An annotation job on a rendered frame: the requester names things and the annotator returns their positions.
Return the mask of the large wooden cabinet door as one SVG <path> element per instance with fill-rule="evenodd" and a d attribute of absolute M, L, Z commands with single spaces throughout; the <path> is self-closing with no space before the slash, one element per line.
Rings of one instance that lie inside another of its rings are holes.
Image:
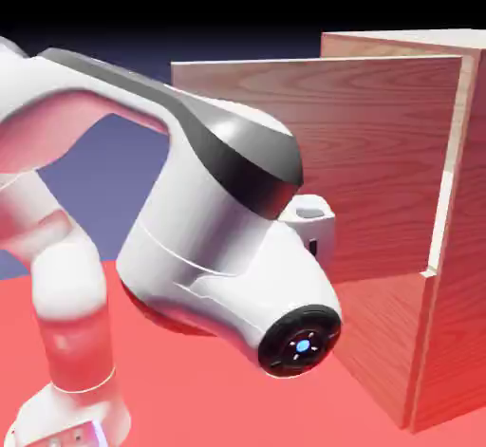
<path fill-rule="evenodd" d="M 457 56 L 175 63 L 174 86 L 242 102 L 298 139 L 304 192 L 336 215 L 343 283 L 426 268 L 457 99 Z"/>

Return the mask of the small wooden cabinet door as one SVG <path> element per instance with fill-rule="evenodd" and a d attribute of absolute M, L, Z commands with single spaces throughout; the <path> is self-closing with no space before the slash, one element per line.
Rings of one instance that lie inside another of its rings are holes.
<path fill-rule="evenodd" d="M 338 360 L 401 428 L 411 416 L 436 274 L 414 272 L 337 285 Z"/>

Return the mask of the light wooden cabinet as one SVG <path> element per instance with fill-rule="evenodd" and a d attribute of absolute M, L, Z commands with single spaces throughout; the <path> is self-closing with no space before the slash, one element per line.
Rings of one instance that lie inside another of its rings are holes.
<path fill-rule="evenodd" d="M 413 433 L 486 407 L 486 30 L 327 32 L 324 56 L 457 54 L 463 65 L 405 404 Z"/>

